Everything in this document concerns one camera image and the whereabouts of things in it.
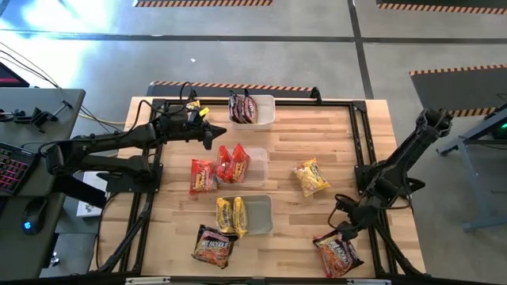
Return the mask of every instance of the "rgb keyboard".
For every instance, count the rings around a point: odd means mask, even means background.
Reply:
[[[16,194],[36,168],[40,156],[0,142],[0,191]]]

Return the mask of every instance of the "plastic bin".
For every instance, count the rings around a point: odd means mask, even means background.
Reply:
[[[234,149],[227,149],[232,155]],[[219,188],[252,188],[261,187],[268,180],[268,152],[263,148],[244,148],[250,156],[250,164],[245,173],[245,179],[242,183],[224,183],[219,182]]]
[[[236,130],[269,130],[275,122],[275,97],[271,95],[250,95],[257,103],[257,123],[236,123],[232,127]]]
[[[227,196],[225,200],[234,204],[234,198],[241,197],[246,206],[246,234],[272,234],[273,210],[271,197],[267,195]]]

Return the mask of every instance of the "concrete floor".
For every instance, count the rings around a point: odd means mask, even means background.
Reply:
[[[381,10],[375,0],[356,0],[356,7],[362,36],[507,36],[506,16]],[[0,17],[0,29],[122,35],[353,36],[346,0],[276,0],[268,7],[178,9],[133,8],[123,0],[16,0]],[[124,120],[130,98],[146,94],[155,80],[319,86],[325,98],[364,98],[356,48],[351,43],[49,40],[11,32],[2,32],[2,41],[33,59],[61,86],[85,89],[85,106],[107,120]],[[506,48],[501,44],[365,44],[373,95],[388,100],[397,142],[414,129],[412,122],[422,110],[410,70],[506,63]],[[16,71],[34,85],[47,86],[22,70]],[[465,132],[480,119],[455,119],[446,139]],[[103,132],[83,119],[74,129],[76,135],[92,131]],[[506,283],[507,226],[472,234],[461,230],[461,222],[475,216],[474,198],[459,155],[440,158],[433,151],[443,142],[428,150],[410,173],[427,182],[425,189],[414,194],[427,272],[443,278]],[[72,217],[75,204],[66,202],[67,216],[59,231],[94,233],[96,221]],[[76,239],[69,234],[62,237],[59,247],[69,250],[66,243],[89,244],[92,239],[93,235]],[[84,272],[91,248],[79,250],[68,254],[73,258],[65,270],[52,269],[43,275]]]

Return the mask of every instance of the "hazard stripe tape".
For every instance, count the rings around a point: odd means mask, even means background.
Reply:
[[[445,72],[492,70],[492,69],[499,69],[499,68],[507,68],[507,64],[494,64],[494,65],[485,65],[485,66],[440,68],[440,69],[434,69],[434,70],[412,70],[410,72],[410,76],[419,75],[419,74],[445,73]]]
[[[463,7],[463,6],[435,6],[435,5],[417,5],[417,4],[377,4],[380,9],[390,10],[409,10],[409,11],[428,11],[428,12],[454,12],[454,13],[485,13],[495,15],[507,15],[507,9],[504,8],[486,8],[486,7]]]
[[[134,7],[224,7],[224,6],[269,6],[273,0],[163,0],[135,1]]]
[[[465,116],[485,116],[489,115],[496,107],[491,108],[473,108],[473,109],[464,109],[464,110],[452,110],[448,111],[448,113],[454,117],[465,117]]]
[[[202,83],[191,82],[193,87],[211,87],[211,88],[241,88],[241,89],[262,89],[262,90],[284,90],[284,91],[304,91],[312,90],[312,87],[293,87],[293,86],[273,86],[273,85],[257,85],[257,84],[229,84],[229,83]],[[184,82],[165,82],[155,81],[152,86],[182,86]]]

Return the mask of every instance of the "wooden table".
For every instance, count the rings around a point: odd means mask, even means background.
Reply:
[[[143,99],[151,101],[160,98],[133,97],[127,129],[132,125],[138,104]],[[382,160],[396,148],[387,102],[366,102],[375,152],[377,159]],[[353,177],[356,155],[348,109],[276,107],[276,122],[270,131],[236,131],[228,122],[226,106],[210,106],[210,109],[208,120],[227,128],[225,135],[214,140],[212,150],[206,151],[200,142],[169,142],[163,148],[161,162],[164,164],[164,175],[151,214],[143,275],[324,277],[312,238],[331,231],[326,219],[334,208],[335,193],[357,197]],[[149,115],[150,109],[144,105],[138,124],[146,123]],[[269,179],[265,185],[241,190],[219,189],[214,193],[190,196],[192,158],[215,161],[219,146],[232,148],[236,143],[267,150]],[[140,153],[141,150],[134,148],[123,149],[119,156],[128,158]],[[292,167],[312,158],[317,158],[322,174],[331,187],[304,198],[292,176]],[[267,194],[273,199],[273,235],[245,236],[237,241],[229,266],[225,269],[193,259],[190,254],[196,244],[199,225],[216,227],[216,198],[255,194]],[[108,205],[101,227],[101,262],[105,262],[124,237],[131,202],[132,194],[125,193],[119,194]],[[424,272],[411,211],[388,211],[387,215],[393,239],[415,268]],[[337,211],[332,221],[338,224],[346,219],[344,213]],[[353,240],[365,263],[349,272],[346,277],[375,276],[368,239],[368,232],[363,230]],[[136,244],[137,241],[134,241],[130,266],[135,259]],[[387,268],[381,239],[379,247],[383,266]]]

